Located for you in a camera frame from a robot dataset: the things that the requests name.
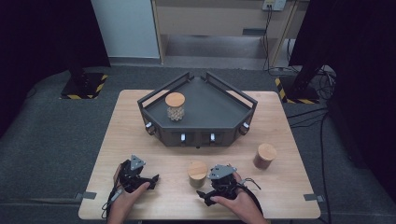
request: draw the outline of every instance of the yellow and black hazard tape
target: yellow and black hazard tape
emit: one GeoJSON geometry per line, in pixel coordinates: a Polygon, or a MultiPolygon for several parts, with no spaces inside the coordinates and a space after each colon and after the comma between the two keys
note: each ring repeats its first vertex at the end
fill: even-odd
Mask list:
{"type": "Polygon", "coordinates": [[[96,88],[96,92],[94,94],[84,95],[84,94],[67,94],[62,95],[61,99],[71,99],[71,100],[80,100],[80,99],[95,99],[100,91],[102,90],[103,86],[105,85],[106,79],[108,75],[103,75],[102,79],[99,82],[99,85],[96,88]]]}
{"type": "Polygon", "coordinates": [[[307,104],[307,105],[319,104],[319,100],[317,99],[289,99],[285,91],[283,90],[283,86],[282,83],[280,83],[279,78],[275,79],[275,84],[277,86],[277,90],[279,91],[280,99],[282,100],[283,103],[307,104]]]}

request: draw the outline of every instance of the gray carpet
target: gray carpet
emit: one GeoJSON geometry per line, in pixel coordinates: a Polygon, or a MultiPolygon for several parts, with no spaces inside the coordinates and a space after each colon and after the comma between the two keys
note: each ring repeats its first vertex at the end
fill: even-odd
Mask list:
{"type": "MultiPolygon", "coordinates": [[[[122,90],[154,90],[185,72],[201,76],[205,71],[210,71],[243,91],[277,91],[274,77],[263,71],[131,66],[87,70],[102,71],[109,75],[97,99],[60,100],[60,92],[69,79],[67,72],[40,81],[29,92],[21,113],[0,139],[1,200],[73,198],[77,192],[85,191],[122,90]]],[[[325,102],[321,102],[320,105],[283,106],[287,116],[290,116],[325,106],[325,102]]],[[[319,111],[290,119],[290,124],[322,113],[319,111]]],[[[314,192],[323,195],[319,128],[319,123],[316,123],[292,130],[314,192]]],[[[325,121],[323,136],[332,223],[396,223],[395,203],[369,170],[353,166],[330,119],[325,121]]],[[[327,219],[326,204],[320,203],[319,206],[323,219],[327,219]]],[[[0,223],[104,221],[79,219],[78,204],[1,203],[0,223]]],[[[273,223],[289,221],[274,220],[273,223]]],[[[293,223],[321,221],[293,220],[293,223]]]]}

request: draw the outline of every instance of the jar of white contents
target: jar of white contents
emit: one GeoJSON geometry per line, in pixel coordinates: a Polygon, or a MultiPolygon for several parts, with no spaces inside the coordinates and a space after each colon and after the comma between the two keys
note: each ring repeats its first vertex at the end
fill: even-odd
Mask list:
{"type": "Polygon", "coordinates": [[[165,102],[168,105],[167,113],[170,120],[183,119],[185,100],[184,95],[180,92],[172,92],[166,96],[165,102]]]}

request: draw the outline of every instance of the wooden lid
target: wooden lid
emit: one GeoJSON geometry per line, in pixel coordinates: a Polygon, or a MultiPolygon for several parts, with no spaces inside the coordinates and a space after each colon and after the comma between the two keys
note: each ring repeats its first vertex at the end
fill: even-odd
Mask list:
{"type": "Polygon", "coordinates": [[[276,149],[270,144],[261,144],[259,146],[258,153],[265,161],[272,161],[274,158],[276,158],[276,149]]]}
{"type": "Polygon", "coordinates": [[[207,175],[207,166],[202,161],[194,161],[189,166],[188,174],[191,179],[204,179],[207,175]]]}
{"type": "Polygon", "coordinates": [[[171,107],[178,107],[184,104],[184,95],[179,92],[172,92],[166,96],[165,102],[171,107]]]}

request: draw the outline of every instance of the wall outlet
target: wall outlet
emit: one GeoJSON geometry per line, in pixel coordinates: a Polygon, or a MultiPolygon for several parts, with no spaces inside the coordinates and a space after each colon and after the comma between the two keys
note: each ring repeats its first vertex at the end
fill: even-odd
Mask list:
{"type": "Polygon", "coordinates": [[[269,11],[270,8],[273,11],[282,11],[285,8],[287,0],[264,0],[262,4],[262,10],[269,11]]]}

